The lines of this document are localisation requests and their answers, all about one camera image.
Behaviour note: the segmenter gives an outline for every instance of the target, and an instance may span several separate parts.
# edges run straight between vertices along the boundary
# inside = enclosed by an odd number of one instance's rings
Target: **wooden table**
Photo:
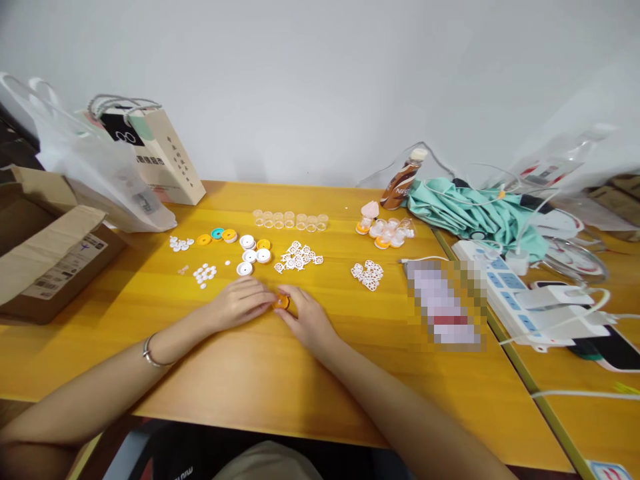
[[[438,231],[437,236],[446,245],[458,240],[446,231]],[[594,285],[611,292],[611,300],[603,310],[640,314],[640,244],[622,242],[606,233],[601,236],[608,250],[598,256],[611,273],[606,283]],[[526,284],[544,280],[567,281],[565,277],[544,268],[530,269],[523,277]],[[494,331],[499,340],[509,337],[502,324],[497,323],[496,326]],[[621,320],[617,328],[635,345],[640,345],[640,321]],[[505,351],[532,393],[550,390],[618,393],[616,382],[640,390],[639,374],[605,370],[565,348],[551,348],[548,353],[538,353],[529,346],[510,343],[505,346]],[[537,403],[583,478],[591,478],[583,459],[619,463],[634,478],[640,478],[639,402],[548,395],[538,398]]]
[[[168,326],[210,301],[237,278],[238,243],[194,245],[174,253],[169,236],[197,238],[213,228],[267,238],[277,258],[294,240],[324,264],[280,275],[255,265],[254,275],[275,288],[291,283],[310,291],[337,332],[373,362],[432,399],[500,459],[571,471],[557,440],[507,356],[485,328],[486,351],[444,353],[420,345],[407,322],[407,282],[400,257],[444,255],[425,224],[401,249],[381,251],[355,232],[360,208],[380,191],[206,182],[197,207],[170,205],[178,227],[125,235],[131,246],[54,322],[0,327],[0,397],[37,401],[98,362]],[[258,228],[254,209],[329,216],[325,232]],[[398,211],[395,216],[403,216]],[[384,211],[382,217],[391,215]],[[371,259],[384,278],[370,292],[351,276]],[[202,263],[217,275],[201,290],[192,272]],[[189,265],[187,274],[179,269]],[[273,313],[205,342],[142,401],[136,414],[382,447],[386,443],[341,384],[320,366]]]

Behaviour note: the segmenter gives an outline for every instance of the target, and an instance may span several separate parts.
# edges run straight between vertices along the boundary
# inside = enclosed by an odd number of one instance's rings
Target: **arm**
[[[275,295],[253,277],[230,283],[211,303],[158,332],[156,363],[173,363],[210,335],[262,314]],[[129,410],[166,373],[139,342],[58,388],[0,431],[0,478],[63,479],[76,449]]]
[[[299,317],[276,313],[306,348],[346,386],[393,449],[420,479],[514,479],[474,436],[338,337],[322,306],[290,285],[282,293]]]

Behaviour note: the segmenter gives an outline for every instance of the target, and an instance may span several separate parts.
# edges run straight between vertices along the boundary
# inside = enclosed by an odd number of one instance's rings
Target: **orange plastic ring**
[[[208,245],[211,243],[211,236],[209,234],[200,235],[196,242],[198,242],[198,245]]]
[[[258,240],[256,247],[258,248],[258,250],[260,250],[261,248],[266,248],[267,250],[271,250],[271,242],[267,239]]]
[[[286,295],[282,295],[281,293],[278,293],[278,300],[273,302],[271,306],[275,309],[282,308],[286,310],[287,308],[289,308],[289,297]]]
[[[229,242],[236,235],[238,234],[235,230],[232,230],[232,229],[224,230],[224,232],[222,232],[222,240]]]

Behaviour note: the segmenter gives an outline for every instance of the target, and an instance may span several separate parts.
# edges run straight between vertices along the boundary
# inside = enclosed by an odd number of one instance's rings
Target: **pixelated area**
[[[410,261],[405,269],[410,350],[486,350],[487,288],[473,263]]]

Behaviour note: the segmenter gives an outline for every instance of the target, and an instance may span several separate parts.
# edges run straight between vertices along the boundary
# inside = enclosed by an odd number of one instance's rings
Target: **shopping bag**
[[[130,146],[98,135],[62,108],[42,79],[30,87],[0,72],[0,84],[33,118],[40,140],[38,160],[64,175],[79,203],[107,213],[107,221],[126,232],[164,231],[175,216],[142,180]]]
[[[79,113],[102,136],[133,146],[142,178],[162,201],[197,205],[204,196],[205,188],[159,103],[100,94]]]

